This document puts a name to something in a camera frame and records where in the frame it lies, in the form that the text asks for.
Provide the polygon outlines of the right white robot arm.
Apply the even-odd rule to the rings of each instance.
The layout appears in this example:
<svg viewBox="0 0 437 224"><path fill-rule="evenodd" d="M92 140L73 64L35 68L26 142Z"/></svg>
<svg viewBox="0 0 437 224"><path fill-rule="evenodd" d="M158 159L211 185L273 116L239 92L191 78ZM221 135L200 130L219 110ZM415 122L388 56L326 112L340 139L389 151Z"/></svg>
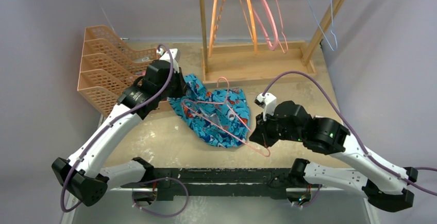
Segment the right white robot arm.
<svg viewBox="0 0 437 224"><path fill-rule="evenodd" d="M408 180L417 180L418 171L413 167L399 167L373 154L336 120L313 117L291 100L277 104L275 98L266 97L256 99L255 104L263 108L263 112L256 116L256 128L250 141L265 147L272 147L279 140L301 142L312 152L349 165L349 168L332 168L295 159L289 172L293 185L340 188L391 213L413 206L414 194L407 189Z"/></svg>

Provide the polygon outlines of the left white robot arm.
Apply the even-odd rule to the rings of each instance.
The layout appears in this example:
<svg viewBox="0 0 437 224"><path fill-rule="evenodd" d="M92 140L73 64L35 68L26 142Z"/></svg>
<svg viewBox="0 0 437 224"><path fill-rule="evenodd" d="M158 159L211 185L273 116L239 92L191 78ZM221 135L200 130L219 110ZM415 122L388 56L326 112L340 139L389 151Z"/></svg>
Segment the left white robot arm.
<svg viewBox="0 0 437 224"><path fill-rule="evenodd" d="M148 187L153 183L152 168L142 158L134 158L115 167L104 168L107 158L123 138L159 104L182 97L186 84L174 59L155 60L147 66L144 76L126 88L112 111L96 132L67 159L57 158L52 170L62 186L60 205L67 213L65 194L70 193L79 204L92 206L107 190L130 183Z"/></svg>

